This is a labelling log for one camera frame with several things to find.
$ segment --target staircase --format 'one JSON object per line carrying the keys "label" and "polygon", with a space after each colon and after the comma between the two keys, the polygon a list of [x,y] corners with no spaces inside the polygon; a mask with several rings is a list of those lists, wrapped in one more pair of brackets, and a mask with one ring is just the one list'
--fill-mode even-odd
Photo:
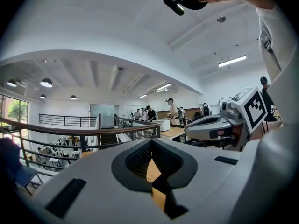
{"label": "staircase", "polygon": [[105,145],[105,144],[116,144],[116,143],[117,143],[116,134],[104,134],[104,135],[101,135],[101,145]]}

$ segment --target metal railing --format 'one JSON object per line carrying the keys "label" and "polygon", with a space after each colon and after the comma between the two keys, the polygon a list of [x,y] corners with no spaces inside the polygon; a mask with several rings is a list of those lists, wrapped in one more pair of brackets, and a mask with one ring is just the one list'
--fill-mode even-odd
{"label": "metal railing", "polygon": [[97,117],[39,114],[39,123],[46,125],[95,127]]}
{"label": "metal railing", "polygon": [[[145,121],[138,121],[134,119],[125,119],[121,117],[115,117],[115,125],[118,128],[128,128],[128,127],[134,127],[133,124],[140,124],[143,126],[153,125],[151,122],[145,122]],[[131,138],[132,140],[138,140],[140,138],[154,138],[154,137],[160,137],[160,125],[156,128],[151,129],[144,129],[141,131],[132,131],[127,132],[126,135]]]}
{"label": "metal railing", "polygon": [[[46,127],[28,125],[28,124],[23,124],[23,123],[14,122],[14,121],[11,121],[8,119],[0,118],[0,122],[5,122],[11,126],[14,126],[15,127],[14,132],[17,130],[19,132],[19,135],[15,135],[11,131],[6,131],[3,129],[0,129],[0,133],[9,134],[13,137],[20,139],[20,145],[21,145],[20,148],[21,148],[21,151],[23,154],[23,157],[20,157],[20,159],[23,159],[27,166],[29,166],[30,164],[36,164],[36,165],[39,165],[42,167],[51,168],[52,170],[56,170],[57,172],[59,172],[61,169],[64,169],[64,167],[62,167],[62,165],[61,165],[61,167],[57,167],[54,165],[48,165],[48,164],[43,164],[43,163],[40,163],[37,161],[33,161],[32,159],[29,159],[26,154],[31,154],[31,156],[35,155],[35,156],[42,156],[42,157],[46,157],[46,158],[55,158],[58,160],[67,160],[67,161],[75,161],[79,158],[78,157],[53,156],[53,155],[49,155],[49,154],[36,152],[33,150],[26,149],[24,147],[23,142],[27,141],[30,143],[44,146],[46,148],[54,147],[56,149],[59,149],[59,148],[81,149],[82,152],[86,152],[88,149],[98,148],[98,150],[102,150],[105,148],[114,147],[114,146],[121,145],[121,144],[125,143],[125,142],[119,142],[119,143],[114,143],[114,144],[101,145],[101,136],[105,135],[105,134],[127,133],[129,135],[131,134],[131,137],[133,140],[147,138],[147,137],[152,137],[152,138],[160,137],[160,125],[159,124],[153,124],[153,123],[136,121],[136,120],[129,120],[129,119],[118,118],[118,117],[115,117],[115,118],[117,118],[117,123],[118,123],[118,127],[119,127],[118,129],[97,129],[97,130],[95,130],[95,129],[94,130],[70,130],[70,129],[46,128]],[[125,125],[126,121],[130,121],[128,127],[126,127],[126,125]],[[134,126],[132,126],[132,123],[143,124],[143,126],[134,127]],[[27,129],[27,130],[38,132],[38,133],[48,133],[48,134],[65,135],[65,136],[79,136],[80,137],[80,145],[79,146],[75,146],[75,145],[67,146],[67,145],[49,144],[49,143],[44,143],[44,142],[40,142],[40,141],[36,141],[36,140],[27,139],[27,138],[22,137],[21,130],[23,130],[23,129]],[[140,134],[140,132],[142,132],[142,131],[148,132],[149,135],[146,136],[146,135]],[[98,143],[100,145],[92,145],[92,146],[85,145],[85,136],[96,137],[98,140]],[[52,176],[51,174],[44,173],[41,171],[39,171],[38,173],[40,173],[42,175],[46,175],[46,176]]]}

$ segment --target window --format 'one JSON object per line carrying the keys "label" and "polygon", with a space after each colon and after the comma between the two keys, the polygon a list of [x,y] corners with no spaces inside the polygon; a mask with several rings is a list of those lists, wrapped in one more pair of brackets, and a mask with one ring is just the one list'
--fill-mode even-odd
{"label": "window", "polygon": [[[0,115],[5,119],[26,124],[28,117],[28,102],[0,95]],[[1,123],[1,127],[6,126],[9,125]]]}
{"label": "window", "polygon": [[[0,116],[9,119],[11,121],[16,121],[16,122],[21,122],[26,124],[27,123],[27,118],[28,118],[28,102],[14,99],[5,95],[0,94]],[[0,123],[0,126],[3,127],[4,129],[8,126],[9,124],[6,123]],[[11,130],[13,131],[12,134],[19,136],[18,129]],[[28,130],[23,129],[21,131],[22,137],[28,139]],[[12,137],[9,134],[2,134],[0,133],[0,138],[2,137],[9,137],[12,138],[14,143],[18,144],[21,146],[21,142],[19,138]],[[27,149],[30,149],[30,144],[27,141],[23,141],[24,147]]]}

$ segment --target blue chair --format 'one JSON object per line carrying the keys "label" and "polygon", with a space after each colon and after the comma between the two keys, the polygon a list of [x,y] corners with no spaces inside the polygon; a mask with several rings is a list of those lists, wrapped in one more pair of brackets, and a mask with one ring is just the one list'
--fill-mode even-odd
{"label": "blue chair", "polygon": [[37,170],[28,166],[24,166],[20,163],[20,147],[13,143],[9,138],[0,139],[0,155],[2,159],[2,165],[7,173],[7,176],[13,183],[17,183],[24,187],[27,192],[27,185],[31,182],[32,178],[36,175],[39,181],[43,184],[41,178],[37,174]]}

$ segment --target tree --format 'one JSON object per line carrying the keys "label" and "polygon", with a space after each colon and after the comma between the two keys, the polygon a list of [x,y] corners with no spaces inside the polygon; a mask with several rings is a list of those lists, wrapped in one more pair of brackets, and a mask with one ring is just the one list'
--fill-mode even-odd
{"label": "tree", "polygon": [[27,118],[26,113],[27,113],[27,103],[26,102],[21,102],[21,107],[20,107],[19,100],[14,100],[13,102],[11,102],[9,104],[8,117],[19,121],[19,115],[20,115],[21,119]]}

